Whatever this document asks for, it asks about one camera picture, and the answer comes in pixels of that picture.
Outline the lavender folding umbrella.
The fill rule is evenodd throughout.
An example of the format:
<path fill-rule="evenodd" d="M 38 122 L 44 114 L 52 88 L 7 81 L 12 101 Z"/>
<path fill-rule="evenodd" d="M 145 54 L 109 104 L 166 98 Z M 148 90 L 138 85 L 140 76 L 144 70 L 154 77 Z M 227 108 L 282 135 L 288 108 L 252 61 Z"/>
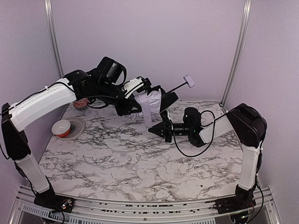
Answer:
<path fill-rule="evenodd" d="M 184 83 L 177 86 L 176 87 L 177 89 L 184 85 L 188 85 L 189 88 L 195 86 L 195 82 L 189 74 L 185 75 L 183 79 L 184 79 Z M 153 127 L 152 118 L 160 114 L 159 113 L 160 97 L 161 97 L 160 93 L 158 91 L 153 91 L 152 87 L 150 87 L 150 89 L 148 90 L 145 90 L 144 93 L 135 96 L 134 98 L 141 105 L 142 111 L 139 113 L 133 113 L 127 115 L 127 117 L 129 119 L 136 119 L 138 117 L 143 118 L 146 128 Z"/>

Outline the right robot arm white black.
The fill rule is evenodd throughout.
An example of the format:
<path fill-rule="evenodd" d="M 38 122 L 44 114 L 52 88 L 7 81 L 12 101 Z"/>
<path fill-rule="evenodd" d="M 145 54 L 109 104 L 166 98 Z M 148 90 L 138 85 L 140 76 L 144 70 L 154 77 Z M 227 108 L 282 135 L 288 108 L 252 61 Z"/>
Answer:
<path fill-rule="evenodd" d="M 195 147 L 206 146 L 227 133 L 233 132 L 242 149 L 242 169 L 235 196 L 247 200 L 256 188 L 257 175 L 262 162 L 263 142 L 267 131 L 267 122 L 253 107 L 245 103 L 224 112 L 216 117 L 212 111 L 212 122 L 202 124 L 202 112 L 194 107 L 185 108 L 183 121 L 174 123 L 167 112 L 162 114 L 162 122 L 149 128 L 148 131 L 165 140 L 176 141 L 177 136 L 187 136 Z"/>

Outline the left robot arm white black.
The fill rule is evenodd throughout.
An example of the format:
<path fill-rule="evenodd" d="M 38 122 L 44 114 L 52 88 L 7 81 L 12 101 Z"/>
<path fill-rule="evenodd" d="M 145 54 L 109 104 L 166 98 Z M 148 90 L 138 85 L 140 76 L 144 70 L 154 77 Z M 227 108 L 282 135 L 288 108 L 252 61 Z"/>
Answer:
<path fill-rule="evenodd" d="M 112 58 L 104 57 L 89 72 L 75 70 L 55 83 L 25 99 L 4 104 L 1 110 L 1 130 L 7 155 L 36 190 L 36 198 L 46 203 L 61 200 L 48 178 L 37 164 L 28 146 L 25 128 L 49 112 L 81 99 L 100 100 L 113 105 L 119 116 L 143 115 L 147 126 L 154 114 L 160 114 L 178 100 L 175 91 L 152 86 L 150 80 L 137 77 L 117 84 L 126 68 Z"/>

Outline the red patterned small bowl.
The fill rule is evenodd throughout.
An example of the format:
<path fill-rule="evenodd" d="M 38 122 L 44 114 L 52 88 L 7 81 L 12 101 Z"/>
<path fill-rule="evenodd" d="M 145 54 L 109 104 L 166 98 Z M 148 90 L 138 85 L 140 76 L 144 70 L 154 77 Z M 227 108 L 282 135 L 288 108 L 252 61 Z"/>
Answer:
<path fill-rule="evenodd" d="M 84 111 L 88 108 L 89 103 L 90 103 L 90 101 L 88 98 L 83 98 L 83 99 L 74 101 L 72 103 L 72 105 L 76 110 Z"/>

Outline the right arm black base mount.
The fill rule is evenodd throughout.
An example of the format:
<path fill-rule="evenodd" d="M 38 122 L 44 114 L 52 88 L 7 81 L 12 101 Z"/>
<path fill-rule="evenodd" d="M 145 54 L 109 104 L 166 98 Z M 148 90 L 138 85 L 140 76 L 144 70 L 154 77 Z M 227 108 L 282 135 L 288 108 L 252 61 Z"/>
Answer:
<path fill-rule="evenodd" d="M 217 199 L 213 208 L 218 211 L 219 214 L 235 212 L 247 208 L 253 208 L 256 206 L 254 199 L 249 199 L 248 201 L 239 200 L 237 196 L 226 197 Z"/>

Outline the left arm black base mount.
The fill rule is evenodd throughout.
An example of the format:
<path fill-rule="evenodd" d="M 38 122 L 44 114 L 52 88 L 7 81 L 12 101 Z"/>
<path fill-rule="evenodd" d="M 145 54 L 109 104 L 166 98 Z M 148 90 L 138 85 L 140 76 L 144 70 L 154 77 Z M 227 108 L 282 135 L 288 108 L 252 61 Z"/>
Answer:
<path fill-rule="evenodd" d="M 48 198 L 47 200 L 35 198 L 34 204 L 45 207 L 45 208 L 54 209 L 57 211 L 71 213 L 73 206 L 75 204 L 75 200 L 74 200 L 74 198 L 71 198 L 71 197 L 54 196 L 53 198 Z"/>

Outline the right aluminium frame post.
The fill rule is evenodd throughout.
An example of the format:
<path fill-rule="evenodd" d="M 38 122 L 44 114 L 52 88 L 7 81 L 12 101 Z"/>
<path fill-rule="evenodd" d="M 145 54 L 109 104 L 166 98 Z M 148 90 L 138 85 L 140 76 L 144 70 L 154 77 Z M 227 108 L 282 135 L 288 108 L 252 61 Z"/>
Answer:
<path fill-rule="evenodd" d="M 240 25 L 239 35 L 238 35 L 238 39 L 237 39 L 235 54 L 233 57 L 228 80 L 226 83 L 226 87 L 225 87 L 224 93 L 221 98 L 222 106 L 225 106 L 228 102 L 229 95 L 231 93 L 233 83 L 234 83 L 234 80 L 235 80 L 235 77 L 237 74 L 239 61 L 241 58 L 242 50 L 243 50 L 243 47 L 245 44 L 245 39 L 247 36 L 251 7 L 252 7 L 252 0 L 245 0 L 244 6 L 243 6 L 243 11 L 242 11 L 241 25 Z"/>

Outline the aluminium frame post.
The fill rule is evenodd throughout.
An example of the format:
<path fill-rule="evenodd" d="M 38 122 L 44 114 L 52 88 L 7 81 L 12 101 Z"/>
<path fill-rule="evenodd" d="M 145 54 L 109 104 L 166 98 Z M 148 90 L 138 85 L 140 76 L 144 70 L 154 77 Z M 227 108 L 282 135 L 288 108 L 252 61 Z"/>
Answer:
<path fill-rule="evenodd" d="M 45 12 L 46 12 L 46 20 L 49 28 L 49 34 L 50 34 L 50 42 L 53 50 L 54 60 L 57 68 L 57 72 L 59 76 L 62 78 L 64 76 L 63 66 L 61 62 L 61 57 L 59 54 L 59 48 L 58 48 L 58 42 L 57 42 L 57 36 L 56 36 L 56 29 L 55 29 L 55 23 L 54 23 L 54 16 L 53 16 L 53 10 L 52 10 L 52 2 L 51 0 L 45 0 Z"/>
<path fill-rule="evenodd" d="M 245 44 L 245 39 L 247 36 L 251 7 L 252 7 L 252 0 L 245 0 L 244 6 L 243 6 L 243 11 L 242 11 L 241 25 L 240 25 L 239 35 L 238 35 L 238 39 L 237 39 L 235 54 L 233 57 L 228 80 L 226 83 L 226 87 L 225 87 L 224 93 L 221 98 L 222 106 L 225 106 L 228 102 L 229 95 L 231 93 L 233 83 L 234 83 L 234 80 L 235 80 L 235 77 L 237 74 L 239 61 L 241 58 L 242 50 L 243 50 L 243 47 Z"/>

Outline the left aluminium frame post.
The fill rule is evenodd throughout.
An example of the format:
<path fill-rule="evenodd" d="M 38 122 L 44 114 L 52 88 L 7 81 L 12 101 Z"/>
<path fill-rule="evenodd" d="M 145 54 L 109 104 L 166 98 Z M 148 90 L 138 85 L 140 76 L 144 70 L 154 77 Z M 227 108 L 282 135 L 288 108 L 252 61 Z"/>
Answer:
<path fill-rule="evenodd" d="M 58 42 L 57 42 L 57 36 L 56 36 L 56 29 L 55 29 L 55 23 L 54 23 L 54 16 L 53 16 L 53 10 L 52 10 L 52 2 L 51 0 L 45 0 L 45 12 L 46 12 L 46 20 L 49 28 L 49 34 L 50 34 L 50 42 L 53 50 L 54 60 L 57 68 L 57 72 L 59 76 L 62 78 L 64 76 L 63 66 L 61 62 L 61 57 L 59 54 L 59 48 L 58 48 Z"/>

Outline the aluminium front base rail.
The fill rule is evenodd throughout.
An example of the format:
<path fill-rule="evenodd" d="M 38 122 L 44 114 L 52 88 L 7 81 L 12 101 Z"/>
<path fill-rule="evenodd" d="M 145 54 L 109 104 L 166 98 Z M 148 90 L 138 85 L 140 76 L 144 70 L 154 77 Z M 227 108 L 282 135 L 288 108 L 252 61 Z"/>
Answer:
<path fill-rule="evenodd" d="M 174 202 L 122 202 L 75 197 L 72 211 L 34 203 L 30 187 L 20 186 L 10 224 L 279 224 L 269 188 L 254 192 L 254 203 L 225 208 L 223 197 Z"/>

